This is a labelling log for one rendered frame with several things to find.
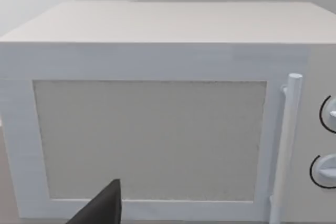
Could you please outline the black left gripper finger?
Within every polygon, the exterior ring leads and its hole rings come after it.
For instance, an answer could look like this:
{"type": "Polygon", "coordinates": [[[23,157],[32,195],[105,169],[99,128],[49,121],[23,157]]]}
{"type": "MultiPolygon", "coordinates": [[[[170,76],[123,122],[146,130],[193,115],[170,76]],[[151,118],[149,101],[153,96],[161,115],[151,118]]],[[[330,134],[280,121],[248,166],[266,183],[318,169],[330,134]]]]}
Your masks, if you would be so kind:
{"type": "Polygon", "coordinates": [[[114,179],[66,224],[121,224],[121,181],[114,179]]]}

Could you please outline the pale microwave door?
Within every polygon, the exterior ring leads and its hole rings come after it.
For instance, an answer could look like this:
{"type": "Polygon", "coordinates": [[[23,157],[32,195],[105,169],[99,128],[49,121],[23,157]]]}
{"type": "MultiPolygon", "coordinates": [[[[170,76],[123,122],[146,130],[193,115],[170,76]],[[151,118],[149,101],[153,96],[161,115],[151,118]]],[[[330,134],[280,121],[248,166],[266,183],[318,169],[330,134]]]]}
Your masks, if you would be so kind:
{"type": "Polygon", "coordinates": [[[265,221],[280,86],[305,45],[0,42],[18,214],[66,219],[113,178],[125,220],[265,221]]]}

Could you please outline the pale microwave oven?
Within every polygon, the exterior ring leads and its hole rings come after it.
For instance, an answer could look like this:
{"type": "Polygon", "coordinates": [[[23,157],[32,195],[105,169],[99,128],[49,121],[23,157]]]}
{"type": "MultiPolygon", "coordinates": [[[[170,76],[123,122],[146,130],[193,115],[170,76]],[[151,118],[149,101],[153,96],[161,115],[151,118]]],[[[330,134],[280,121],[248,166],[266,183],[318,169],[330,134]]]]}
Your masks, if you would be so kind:
{"type": "MultiPolygon", "coordinates": [[[[290,44],[308,48],[296,135],[281,209],[282,222],[336,224],[336,190],[314,185],[317,155],[336,154],[336,134],[319,121],[324,99],[336,96],[336,14],[310,3],[71,2],[60,4],[0,38],[0,42],[290,44]]],[[[287,83],[272,150],[273,194],[287,83]]]]}

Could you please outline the white microwave knob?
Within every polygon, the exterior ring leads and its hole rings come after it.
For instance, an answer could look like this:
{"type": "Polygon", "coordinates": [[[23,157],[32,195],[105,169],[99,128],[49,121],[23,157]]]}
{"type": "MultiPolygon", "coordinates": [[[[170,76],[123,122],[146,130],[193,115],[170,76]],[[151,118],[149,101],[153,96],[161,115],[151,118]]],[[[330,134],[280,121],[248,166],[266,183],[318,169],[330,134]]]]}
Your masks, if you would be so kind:
{"type": "Polygon", "coordinates": [[[317,155],[310,164],[311,182],[325,190],[336,190],[336,154],[317,155]]]}
{"type": "Polygon", "coordinates": [[[336,134],[336,96],[329,95],[324,99],[319,109],[319,121],[325,130],[336,134]]]}

